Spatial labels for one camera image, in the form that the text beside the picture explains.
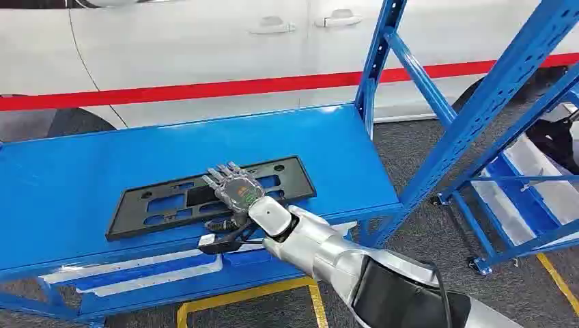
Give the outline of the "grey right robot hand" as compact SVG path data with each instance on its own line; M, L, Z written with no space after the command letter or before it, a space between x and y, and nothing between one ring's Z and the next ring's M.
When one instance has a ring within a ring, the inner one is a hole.
M213 219L205 223L212 232L233 232L248 220L248 211L259 198L265 196L264 188L256 178L234 162L208 168L203 181L214 190L215 196L233 211L228 219Z

